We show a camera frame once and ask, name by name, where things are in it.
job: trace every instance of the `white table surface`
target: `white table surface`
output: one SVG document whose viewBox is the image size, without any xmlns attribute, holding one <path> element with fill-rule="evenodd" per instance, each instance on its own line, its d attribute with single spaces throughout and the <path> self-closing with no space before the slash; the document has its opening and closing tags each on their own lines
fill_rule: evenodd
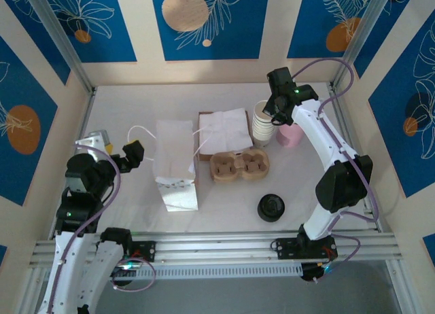
<svg viewBox="0 0 435 314">
<path fill-rule="evenodd" d="M 328 98 L 326 83 L 312 83 L 320 99 Z M 127 132 L 142 125 L 156 132 L 157 119 L 192 120 L 198 125 L 200 111 L 226 111 L 244 107 L 252 117 L 254 105 L 271 95 L 268 84 L 202 84 L 100 86 L 86 128 L 86 133 L 105 129 L 121 153 L 127 143 Z M 336 125 L 332 106 L 326 107 Z M 152 157 L 154 139 L 136 128 L 132 139 L 139 139 L 145 156 Z M 265 179 L 232 184 L 215 184 L 209 174 L 209 163 L 200 162 L 198 211 L 167 212 L 152 175 L 152 163 L 144 160 L 138 169 L 122 175 L 118 197 L 99 221 L 98 231 L 107 227 L 128 228 L 135 232 L 246 232 L 297 230 L 314 207 L 315 186 L 324 174 L 320 159 L 307 137 L 293 148 L 281 147 L 274 138 L 266 147 L 271 162 Z M 275 223 L 260 219 L 258 201 L 265 194 L 277 194 L 285 203 L 285 213 Z M 362 202 L 353 211 L 363 214 Z M 346 217 L 337 230 L 367 229 L 367 223 Z"/>
</svg>

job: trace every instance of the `stack of paper cups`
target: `stack of paper cups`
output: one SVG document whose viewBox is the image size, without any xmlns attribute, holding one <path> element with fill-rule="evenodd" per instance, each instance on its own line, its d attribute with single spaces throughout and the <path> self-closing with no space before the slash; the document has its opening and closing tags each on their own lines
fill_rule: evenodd
<svg viewBox="0 0 435 314">
<path fill-rule="evenodd" d="M 260 101 L 254 107 L 254 115 L 252 116 L 252 137 L 254 138 L 254 145 L 256 147 L 265 147 L 269 144 L 273 134 L 275 133 L 275 126 L 272 125 L 272 118 L 263 113 L 267 100 Z"/>
</svg>

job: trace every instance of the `paper cup holder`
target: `paper cup holder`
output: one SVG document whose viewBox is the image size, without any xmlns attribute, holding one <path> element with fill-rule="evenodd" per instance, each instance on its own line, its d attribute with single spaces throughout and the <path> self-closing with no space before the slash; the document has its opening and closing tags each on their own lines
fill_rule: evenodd
<svg viewBox="0 0 435 314">
<path fill-rule="evenodd" d="M 239 176 L 245 180 L 262 179 L 266 177 L 269 167 L 266 152 L 258 149 L 247 150 L 241 154 L 217 153 L 210 159 L 211 177 L 216 182 L 231 182 Z"/>
</svg>

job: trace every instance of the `paper bag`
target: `paper bag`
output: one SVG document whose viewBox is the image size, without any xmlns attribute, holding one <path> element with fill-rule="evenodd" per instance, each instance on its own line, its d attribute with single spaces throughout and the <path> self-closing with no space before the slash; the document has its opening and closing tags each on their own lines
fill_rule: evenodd
<svg viewBox="0 0 435 314">
<path fill-rule="evenodd" d="M 168 211 L 198 210 L 192 130 L 192 121 L 157 121 L 153 173 Z"/>
</svg>

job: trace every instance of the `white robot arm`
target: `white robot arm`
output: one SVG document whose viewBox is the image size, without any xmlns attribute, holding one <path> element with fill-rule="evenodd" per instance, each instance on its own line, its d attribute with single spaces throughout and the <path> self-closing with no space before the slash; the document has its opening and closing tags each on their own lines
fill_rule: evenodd
<svg viewBox="0 0 435 314">
<path fill-rule="evenodd" d="M 95 257 L 86 268 L 89 249 L 95 241 L 98 218 L 82 233 L 74 236 L 79 227 L 104 206 L 101 200 L 107 189 L 114 184 L 115 170 L 101 152 L 107 154 L 110 143 L 105 130 L 90 133 L 76 144 L 99 150 L 96 153 L 76 154 L 67 164 L 68 187 L 62 195 L 62 203 L 56 213 L 56 251 L 48 280 L 46 294 L 38 314 L 93 314 L 101 293 L 117 264 L 132 253 L 131 233 L 127 229 L 108 228 L 101 234 L 95 249 Z M 125 145 L 125 158 L 111 156 L 121 173 L 137 168 L 143 160 L 143 148 L 138 141 Z M 63 260 L 70 240 L 73 242 Z"/>
<path fill-rule="evenodd" d="M 324 112 L 320 114 L 320 116 L 318 115 L 317 111 L 319 107 L 320 102 L 318 100 L 310 99 L 304 101 L 302 102 L 302 105 L 294 107 L 292 118 L 294 123 L 301 127 L 305 135 L 309 138 L 311 144 L 313 144 L 317 154 L 319 154 L 324 170 L 327 171 L 336 161 L 347 162 L 346 157 L 342 153 L 343 150 L 345 150 L 353 159 L 357 152 L 339 135 Z M 321 124 L 319 120 L 320 118 L 323 118 L 326 124 L 330 127 L 332 132 L 340 141 L 342 145 L 341 147 L 338 147 L 328 134 L 325 127 Z M 349 207 L 342 207 L 337 212 L 331 213 L 318 203 L 313 214 L 311 214 L 311 217 L 304 223 L 304 229 L 307 236 L 311 240 L 318 240 L 326 237 L 328 235 L 328 227 L 331 223 L 341 211 L 345 211 L 348 208 Z"/>
<path fill-rule="evenodd" d="M 319 203 L 299 230 L 297 246 L 302 250 L 295 251 L 299 256 L 310 247 L 309 244 L 314 248 L 322 246 L 313 241 L 329 239 L 330 243 L 329 227 L 336 217 L 367 195 L 362 180 L 345 154 L 356 163 L 367 181 L 370 180 L 372 161 L 368 156 L 359 156 L 339 135 L 326 114 L 319 113 L 321 103 L 310 85 L 296 86 L 287 67 L 271 71 L 267 78 L 272 95 L 263 112 L 277 126 L 299 125 L 319 154 L 325 170 L 315 189 Z"/>
</svg>

